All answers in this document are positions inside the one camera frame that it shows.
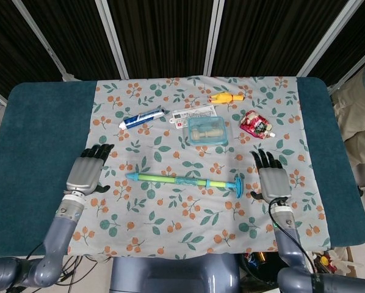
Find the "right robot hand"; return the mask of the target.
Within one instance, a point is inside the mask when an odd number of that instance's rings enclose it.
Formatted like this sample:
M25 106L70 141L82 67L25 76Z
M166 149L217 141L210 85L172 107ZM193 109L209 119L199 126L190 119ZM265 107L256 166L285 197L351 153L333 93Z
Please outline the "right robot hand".
M254 191L250 195L255 200L264 200L270 203L275 198L290 198L291 187L289 185L287 172L281 162L274 158L270 152L262 149L251 151L255 160L260 180L260 193Z

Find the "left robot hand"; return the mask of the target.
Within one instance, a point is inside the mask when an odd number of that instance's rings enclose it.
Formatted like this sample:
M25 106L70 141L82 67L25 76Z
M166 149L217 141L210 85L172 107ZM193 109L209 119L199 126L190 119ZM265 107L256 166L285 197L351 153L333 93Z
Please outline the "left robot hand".
M99 178L113 147L114 144L103 144L86 148L71 168L66 182L67 192L79 192L84 196L107 192L110 186L101 186Z

